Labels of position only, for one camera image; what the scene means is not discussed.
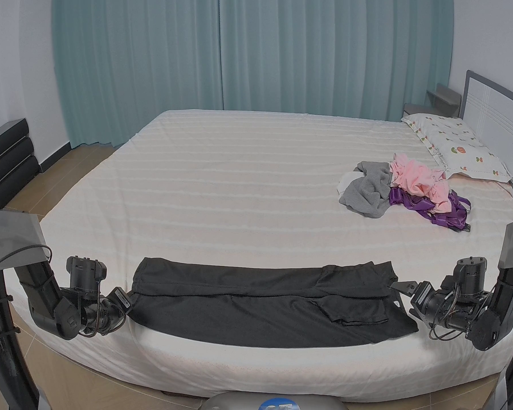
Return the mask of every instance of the purple garment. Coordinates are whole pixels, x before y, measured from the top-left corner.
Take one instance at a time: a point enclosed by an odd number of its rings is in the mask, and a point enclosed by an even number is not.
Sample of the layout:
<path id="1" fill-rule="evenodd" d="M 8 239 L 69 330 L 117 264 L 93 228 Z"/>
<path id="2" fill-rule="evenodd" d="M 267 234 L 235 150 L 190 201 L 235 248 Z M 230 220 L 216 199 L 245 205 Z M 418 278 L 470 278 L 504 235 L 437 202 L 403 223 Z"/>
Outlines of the purple garment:
<path id="1" fill-rule="evenodd" d="M 452 204 L 450 213 L 431 214 L 429 210 L 434 208 L 435 204 L 428 197 L 409 195 L 404 189 L 398 187 L 390 190 L 390 205 L 402 203 L 405 208 L 416 211 L 419 215 L 431 220 L 434 225 L 444 226 L 457 232 L 469 232 L 471 226 L 465 222 L 467 209 L 462 203 L 465 203 L 471 209 L 471 202 L 464 197 L 459 197 L 453 190 L 449 193 L 449 200 Z"/>

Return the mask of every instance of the white cloth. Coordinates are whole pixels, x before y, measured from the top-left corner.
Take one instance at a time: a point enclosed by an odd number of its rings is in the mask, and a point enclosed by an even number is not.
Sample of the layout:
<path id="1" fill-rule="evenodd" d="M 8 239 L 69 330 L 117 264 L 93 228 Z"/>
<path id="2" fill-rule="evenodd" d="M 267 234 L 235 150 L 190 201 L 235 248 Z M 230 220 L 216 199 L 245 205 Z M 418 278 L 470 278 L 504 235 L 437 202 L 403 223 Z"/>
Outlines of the white cloth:
<path id="1" fill-rule="evenodd" d="M 346 191 L 346 188 L 348 185 L 357 178 L 362 178 L 365 174 L 363 172 L 348 172 L 344 173 L 342 177 L 340 178 L 340 182 L 336 186 L 336 191 L 338 191 L 339 195 L 343 195 L 344 191 Z"/>
<path id="2" fill-rule="evenodd" d="M 438 287 L 456 261 L 488 259 L 492 288 L 513 198 L 493 181 L 450 179 L 473 204 L 470 233 L 432 225 L 402 206 L 380 219 L 338 204 L 334 186 L 359 161 L 395 151 L 436 166 L 404 123 L 305 114 L 169 111 L 82 178 L 42 220 L 52 268 L 68 286 L 70 255 L 107 265 L 102 283 L 131 288 L 144 256 L 183 263 L 316 267 L 392 261 L 399 280 Z M 33 324 L 26 296 L 6 272 L 14 307 Z M 404 304 L 409 306 L 408 298 Z M 106 337 L 51 348 L 121 380 L 191 395 L 226 390 L 320 393 L 354 401 L 420 395 L 499 372 L 513 331 L 479 352 L 463 337 L 434 342 L 420 332 L 346 348 L 242 348 L 191 341 L 128 320 Z"/>

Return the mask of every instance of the pink garment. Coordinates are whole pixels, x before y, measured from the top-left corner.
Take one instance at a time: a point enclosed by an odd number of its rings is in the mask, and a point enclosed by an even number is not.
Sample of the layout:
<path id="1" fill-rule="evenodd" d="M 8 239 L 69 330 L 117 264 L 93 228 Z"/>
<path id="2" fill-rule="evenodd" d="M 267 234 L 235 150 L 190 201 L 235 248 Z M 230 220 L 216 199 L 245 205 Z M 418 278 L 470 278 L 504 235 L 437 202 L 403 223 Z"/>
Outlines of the pink garment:
<path id="1" fill-rule="evenodd" d="M 452 204 L 449 200 L 449 183 L 445 172 L 439 169 L 430 170 L 429 167 L 409 160 L 405 154 L 393 155 L 390 163 L 392 173 L 392 187 L 399 187 L 413 196 L 426 196 L 435 204 L 431 213 L 450 213 Z"/>

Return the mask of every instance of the teal curtain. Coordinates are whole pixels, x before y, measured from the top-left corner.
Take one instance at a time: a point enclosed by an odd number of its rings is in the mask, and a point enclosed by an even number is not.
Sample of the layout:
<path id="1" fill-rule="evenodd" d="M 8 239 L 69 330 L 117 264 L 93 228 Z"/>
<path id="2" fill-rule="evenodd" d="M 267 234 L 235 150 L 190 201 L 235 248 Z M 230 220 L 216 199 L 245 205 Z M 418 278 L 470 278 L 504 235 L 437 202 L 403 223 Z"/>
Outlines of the teal curtain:
<path id="1" fill-rule="evenodd" d="M 53 0 L 71 145 L 168 109 L 400 120 L 448 83 L 452 0 Z"/>
<path id="2" fill-rule="evenodd" d="M 53 0 L 71 146 L 124 143 L 168 109 L 222 109 L 218 0 Z"/>
<path id="3" fill-rule="evenodd" d="M 399 121 L 452 30 L 452 0 L 220 0 L 224 107 Z"/>

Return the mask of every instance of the black upholstered furniture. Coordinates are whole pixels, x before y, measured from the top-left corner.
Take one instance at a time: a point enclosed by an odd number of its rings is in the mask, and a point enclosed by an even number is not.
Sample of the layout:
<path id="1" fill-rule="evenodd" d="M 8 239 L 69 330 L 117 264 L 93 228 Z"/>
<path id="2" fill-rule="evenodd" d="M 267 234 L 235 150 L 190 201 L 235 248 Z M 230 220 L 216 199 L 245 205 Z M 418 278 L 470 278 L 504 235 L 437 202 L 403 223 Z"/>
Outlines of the black upholstered furniture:
<path id="1" fill-rule="evenodd" d="M 0 209 L 40 171 L 26 119 L 0 126 Z"/>

